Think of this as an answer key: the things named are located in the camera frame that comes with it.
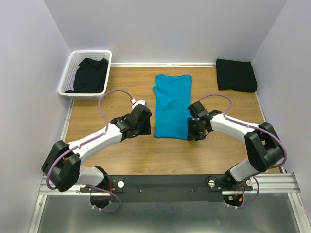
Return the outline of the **blue t-shirt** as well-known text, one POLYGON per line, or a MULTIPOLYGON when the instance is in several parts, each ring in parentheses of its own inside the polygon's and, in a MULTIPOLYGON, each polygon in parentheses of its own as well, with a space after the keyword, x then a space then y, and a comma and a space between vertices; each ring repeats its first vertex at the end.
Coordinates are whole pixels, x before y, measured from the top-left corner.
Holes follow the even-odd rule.
POLYGON ((192 76, 155 76, 153 92, 156 98, 155 132, 157 138, 186 140, 187 120, 191 117, 188 107, 191 102, 192 76))

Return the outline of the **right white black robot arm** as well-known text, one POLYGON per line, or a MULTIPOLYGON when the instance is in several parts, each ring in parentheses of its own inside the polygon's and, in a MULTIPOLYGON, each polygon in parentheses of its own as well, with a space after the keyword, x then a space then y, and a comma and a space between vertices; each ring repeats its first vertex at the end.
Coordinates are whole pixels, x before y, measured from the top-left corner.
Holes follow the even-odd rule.
POLYGON ((199 101, 190 105, 188 111, 188 141, 204 140, 210 132, 220 132, 245 143, 247 158, 213 179, 221 188, 235 190, 250 176, 266 172, 287 158, 277 133, 267 122, 252 124, 218 110, 209 112, 199 101))

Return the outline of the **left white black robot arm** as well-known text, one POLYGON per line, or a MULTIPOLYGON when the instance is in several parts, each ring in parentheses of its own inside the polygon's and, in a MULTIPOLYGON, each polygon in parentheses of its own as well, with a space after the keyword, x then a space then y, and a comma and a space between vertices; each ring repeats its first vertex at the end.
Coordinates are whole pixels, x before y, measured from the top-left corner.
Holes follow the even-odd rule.
POLYGON ((83 162, 101 150, 125 139, 151 134, 151 110, 144 100, 137 101, 132 111, 113 119, 99 131, 68 144, 56 142, 42 166, 51 190, 65 192, 74 185, 92 186, 102 192, 109 188, 108 174, 100 167, 85 167, 83 162))

